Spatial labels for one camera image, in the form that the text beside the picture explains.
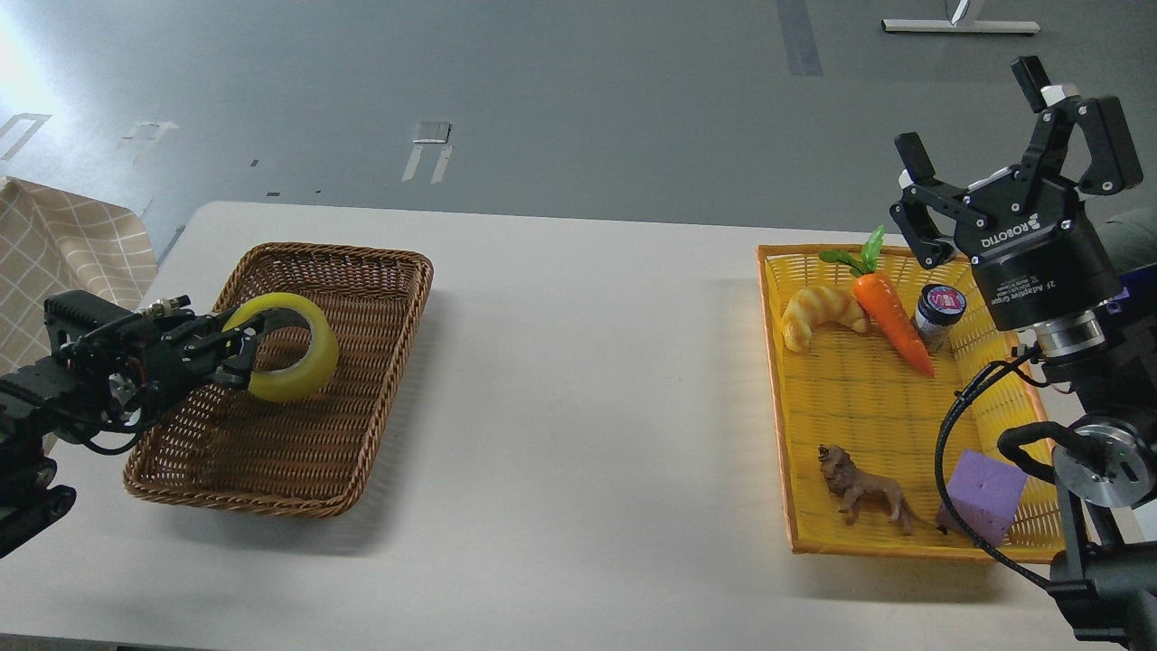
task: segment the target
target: toy lion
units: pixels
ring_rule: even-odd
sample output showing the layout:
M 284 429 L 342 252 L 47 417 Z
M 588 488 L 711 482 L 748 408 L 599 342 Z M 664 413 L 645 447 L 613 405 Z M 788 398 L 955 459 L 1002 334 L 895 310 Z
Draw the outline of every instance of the toy lion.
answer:
M 889 523 L 899 523 L 904 535 L 912 535 L 914 518 L 908 502 L 904 498 L 900 484 L 892 479 L 864 473 L 856 468 L 852 458 L 838 445 L 819 446 L 819 472 L 827 480 L 827 490 L 843 497 L 840 513 L 848 513 L 845 520 L 854 525 L 860 517 L 860 500 L 864 496 L 876 496 L 887 503 Z

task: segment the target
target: robotic arm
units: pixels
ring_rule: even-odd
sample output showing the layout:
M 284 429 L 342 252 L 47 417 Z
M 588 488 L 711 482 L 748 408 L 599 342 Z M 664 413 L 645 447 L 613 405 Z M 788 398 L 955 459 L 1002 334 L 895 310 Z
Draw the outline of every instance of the robotic arm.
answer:
M 919 135 L 904 133 L 902 195 L 891 213 L 924 268 L 956 249 L 967 256 L 997 330 L 1031 331 L 1047 383 L 1070 383 L 1079 398 L 1085 415 L 1075 423 L 1016 428 L 998 446 L 1056 486 L 1066 550 L 1040 585 L 1076 637 L 1155 650 L 1157 546 L 1126 545 L 1110 509 L 1157 497 L 1157 264 L 1113 268 L 1078 194 L 1133 187 L 1141 164 L 1115 97 L 1053 84 L 1036 57 L 1012 71 L 1037 113 L 1020 162 L 958 187 L 938 180 Z M 1092 158 L 1076 182 L 1061 176 L 1074 127 Z M 955 221 L 951 238 L 928 208 Z M 1052 467 L 1020 449 L 1044 438 L 1056 443 Z
M 130 311 L 83 290 L 44 302 L 51 355 L 0 377 L 0 557 L 62 518 L 76 500 L 71 487 L 49 488 L 57 465 L 44 456 L 45 435 L 100 454 L 127 452 L 198 387 L 248 389 L 266 334 L 309 325 L 286 308 L 234 325 L 236 309 L 198 316 L 187 305 L 180 296 Z M 231 327 L 222 332 L 224 325 Z M 93 441 L 102 431 L 132 438 L 105 449 Z

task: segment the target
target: purple foam cube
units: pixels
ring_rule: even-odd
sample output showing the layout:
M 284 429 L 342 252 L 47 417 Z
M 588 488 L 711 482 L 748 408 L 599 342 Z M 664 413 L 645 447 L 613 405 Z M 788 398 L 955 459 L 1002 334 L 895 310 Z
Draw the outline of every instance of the purple foam cube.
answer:
M 1016 509 L 1027 481 L 1029 476 L 1019 468 L 966 450 L 948 482 L 948 495 L 964 521 L 997 547 L 1004 542 L 1016 519 Z M 960 531 L 943 504 L 936 513 L 936 523 Z

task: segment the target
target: croissant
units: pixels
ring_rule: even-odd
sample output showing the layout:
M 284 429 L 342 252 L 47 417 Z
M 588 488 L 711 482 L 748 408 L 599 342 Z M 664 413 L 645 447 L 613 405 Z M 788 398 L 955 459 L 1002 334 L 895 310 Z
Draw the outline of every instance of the croissant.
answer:
M 804 287 L 783 310 L 784 345 L 795 353 L 806 353 L 812 331 L 827 320 L 839 320 L 856 333 L 868 332 L 868 317 L 852 294 L 833 287 Z

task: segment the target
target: beige fabric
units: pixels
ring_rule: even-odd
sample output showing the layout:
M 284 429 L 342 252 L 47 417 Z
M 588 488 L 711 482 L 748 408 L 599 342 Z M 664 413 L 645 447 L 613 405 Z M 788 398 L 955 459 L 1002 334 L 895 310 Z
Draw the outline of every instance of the beige fabric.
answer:
M 153 246 L 132 210 L 0 177 L 0 373 L 47 355 L 45 297 L 88 289 L 137 309 L 155 275 Z

